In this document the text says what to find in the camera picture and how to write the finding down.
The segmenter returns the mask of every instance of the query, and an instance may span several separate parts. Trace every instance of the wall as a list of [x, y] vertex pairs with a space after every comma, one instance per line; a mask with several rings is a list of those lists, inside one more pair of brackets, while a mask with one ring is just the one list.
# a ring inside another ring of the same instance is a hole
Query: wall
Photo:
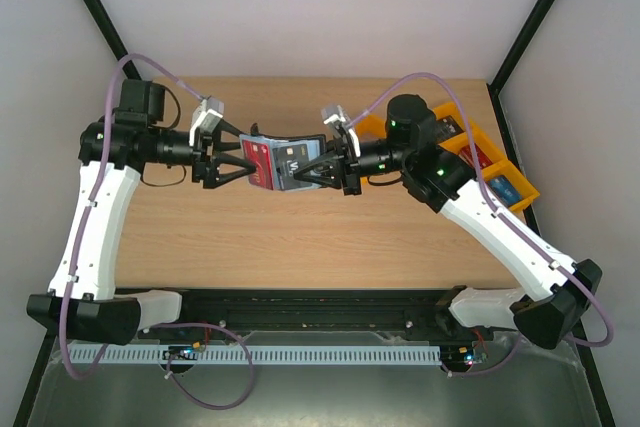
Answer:
[[[558, 0], [502, 99], [550, 241], [592, 257], [617, 336], [594, 350], [620, 426], [637, 425], [640, 342], [638, 0]], [[587, 329], [602, 338], [589, 312]]]
[[[535, 0], [103, 0], [183, 75], [491, 79]], [[141, 71], [152, 75], [142, 67]]]
[[0, 0], [0, 425], [13, 422], [44, 329], [25, 313], [62, 255], [78, 142], [99, 116], [111, 53], [81, 0]]

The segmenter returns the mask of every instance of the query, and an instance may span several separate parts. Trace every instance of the wooden tabletop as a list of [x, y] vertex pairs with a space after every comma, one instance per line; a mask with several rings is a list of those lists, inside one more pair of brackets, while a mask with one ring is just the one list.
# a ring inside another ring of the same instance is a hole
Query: wooden tabletop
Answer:
[[[225, 103], [242, 130], [258, 122], [273, 135], [327, 133], [321, 109], [332, 102], [352, 115], [371, 104], [389, 79], [188, 78]], [[502, 146], [484, 81], [453, 80], [468, 114]], [[196, 101], [180, 89], [188, 130]], [[431, 107], [448, 101], [418, 80], [397, 92]], [[167, 96], [165, 118], [175, 107]], [[379, 115], [384, 116], [384, 107]], [[164, 183], [180, 169], [148, 165], [145, 178]], [[272, 192], [246, 179], [204, 190], [187, 178], [167, 188], [140, 185], [120, 242], [119, 287], [420, 289], [512, 287], [511, 274], [464, 230], [411, 198], [402, 185], [363, 186], [360, 196], [320, 189]]]

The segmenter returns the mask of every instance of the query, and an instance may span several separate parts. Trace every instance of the black wire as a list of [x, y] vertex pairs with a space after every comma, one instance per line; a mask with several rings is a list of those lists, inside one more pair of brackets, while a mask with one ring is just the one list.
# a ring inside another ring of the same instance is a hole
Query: black wire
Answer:
[[180, 180], [177, 180], [175, 182], [171, 182], [169, 184], [152, 184], [147, 182], [146, 180], [144, 180], [144, 170], [142, 171], [142, 175], [140, 176], [140, 182], [142, 182], [144, 185], [148, 186], [148, 187], [172, 187], [174, 185], [179, 185], [182, 182], [184, 182], [184, 179], [187, 178], [187, 168], [184, 165], [180, 166], [182, 168], [182, 178]]
[[400, 177], [398, 177], [397, 179], [388, 180], [386, 182], [371, 182], [371, 177], [378, 177], [378, 176], [377, 175], [367, 176], [367, 182], [369, 182], [369, 185], [372, 185], [373, 187], [387, 187], [388, 185], [398, 184], [402, 182], [402, 175], [400, 175]]
[[167, 86], [163, 86], [165, 92], [169, 92], [169, 95], [173, 98], [173, 101], [176, 103], [176, 108], [178, 109], [178, 113], [176, 114], [176, 118], [173, 122], [171, 122], [171, 125], [168, 127], [163, 127], [164, 129], [167, 130], [171, 130], [171, 129], [175, 129], [178, 124], [180, 123], [180, 118], [182, 117], [182, 106], [180, 105], [180, 101], [178, 100], [178, 98], [176, 97], [176, 94], [173, 93], [173, 91], [167, 87]]

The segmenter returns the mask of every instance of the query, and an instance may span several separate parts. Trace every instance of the robotic arm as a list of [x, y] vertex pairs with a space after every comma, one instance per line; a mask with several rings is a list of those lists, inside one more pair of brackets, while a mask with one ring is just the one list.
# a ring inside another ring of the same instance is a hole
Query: robotic arm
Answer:
[[[89, 206], [89, 193], [99, 175], [104, 121], [81, 137], [80, 194], [69, 242], [46, 294], [31, 295], [28, 314], [49, 329], [57, 329], [64, 292], [72, 282], [67, 320], [68, 337], [125, 345], [139, 330], [173, 322], [180, 314], [177, 292], [152, 290], [130, 296], [115, 295], [115, 259], [129, 201], [146, 163], [190, 166], [192, 181], [212, 189], [250, 175], [252, 162], [226, 152], [238, 142], [222, 142], [222, 132], [242, 132], [223, 119], [223, 104], [202, 100], [189, 132], [157, 127], [163, 118], [164, 88], [151, 82], [127, 80], [120, 106], [114, 110], [109, 160], [102, 187]], [[325, 153], [302, 165], [294, 177], [323, 187], [361, 194], [361, 177], [400, 172], [409, 194], [431, 210], [452, 220], [484, 245], [520, 283], [521, 288], [475, 290], [455, 287], [442, 300], [443, 330], [451, 326], [497, 327], [520, 330], [533, 343], [554, 348], [589, 306], [588, 299], [558, 271], [573, 274], [595, 292], [602, 272], [592, 261], [576, 263], [559, 252], [501, 206], [491, 209], [475, 172], [458, 156], [435, 143], [435, 115], [418, 96], [400, 95], [388, 104], [387, 138], [360, 143], [349, 117], [339, 106], [323, 111], [333, 133]], [[221, 174], [222, 164], [239, 169]], [[521, 225], [518, 235], [505, 223]], [[84, 241], [76, 274], [69, 277], [71, 250], [82, 229]], [[540, 255], [543, 251], [549, 262]]]

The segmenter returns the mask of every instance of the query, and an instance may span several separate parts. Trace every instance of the gray floor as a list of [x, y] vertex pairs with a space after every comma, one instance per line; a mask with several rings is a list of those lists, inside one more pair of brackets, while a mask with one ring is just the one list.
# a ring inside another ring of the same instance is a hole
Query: gray floor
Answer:
[[[498, 360], [507, 349], [507, 342], [492, 343], [491, 358]], [[448, 379], [437, 367], [264, 366], [257, 373], [243, 405], [213, 412], [183, 398], [159, 366], [105, 365], [93, 378], [75, 382], [52, 363], [30, 425], [600, 425], [584, 372], [566, 344], [553, 353], [525, 347], [504, 369], [470, 379]], [[195, 366], [183, 384], [202, 400], [224, 403], [243, 390], [246, 379], [244, 367]]]

